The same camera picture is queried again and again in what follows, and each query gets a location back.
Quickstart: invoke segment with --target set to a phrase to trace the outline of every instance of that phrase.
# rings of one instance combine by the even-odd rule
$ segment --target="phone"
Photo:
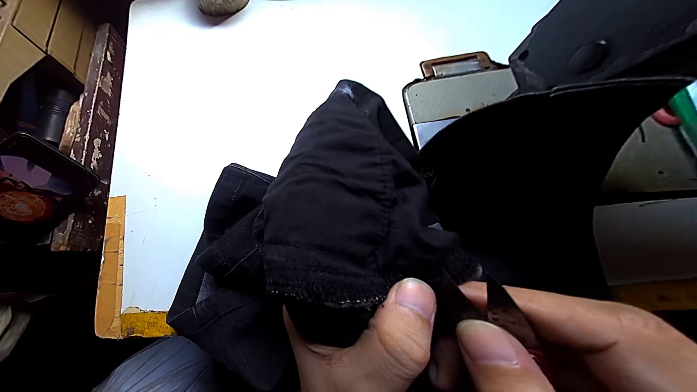
[[[0,245],[38,241],[79,207],[99,177],[28,133],[0,144]]]

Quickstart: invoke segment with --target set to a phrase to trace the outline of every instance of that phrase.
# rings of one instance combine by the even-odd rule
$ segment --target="fingernail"
[[[508,333],[480,320],[465,320],[457,324],[460,348],[476,363],[518,366],[518,353]]]
[[[397,283],[395,301],[402,306],[412,308],[426,319],[433,321],[436,314],[436,295],[426,283],[414,278],[407,278]]]

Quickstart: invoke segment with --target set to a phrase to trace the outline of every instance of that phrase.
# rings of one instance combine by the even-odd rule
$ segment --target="table surface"
[[[553,0],[251,0],[230,18],[195,0],[136,0],[111,196],[126,196],[122,310],[169,309],[229,163],[276,175],[340,79],[381,94],[402,129],[419,62],[508,54]]]

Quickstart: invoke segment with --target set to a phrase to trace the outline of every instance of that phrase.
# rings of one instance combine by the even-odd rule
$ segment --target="hand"
[[[421,280],[398,282],[346,349],[307,342],[283,313],[303,392],[403,392],[429,362],[436,295]]]
[[[486,308],[484,283],[469,282],[461,290]],[[621,303],[507,290],[548,342],[547,361],[557,370],[559,391],[695,389],[697,345],[658,317]],[[465,321],[458,325],[457,340],[479,392],[553,391],[525,349],[502,329]],[[436,345],[434,363],[451,356],[451,347]],[[431,381],[442,389],[452,388],[453,379],[457,370],[431,372]]]

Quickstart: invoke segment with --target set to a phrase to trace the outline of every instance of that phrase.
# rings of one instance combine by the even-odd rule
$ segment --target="blade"
[[[452,277],[443,269],[441,270],[442,287],[436,292],[438,311],[443,312],[446,328],[454,331],[457,324],[466,319],[485,320],[486,317],[462,294],[460,288]]]
[[[489,321],[508,331],[520,340],[526,349],[539,351],[540,345],[535,331],[523,311],[503,286],[487,276],[487,306]]]

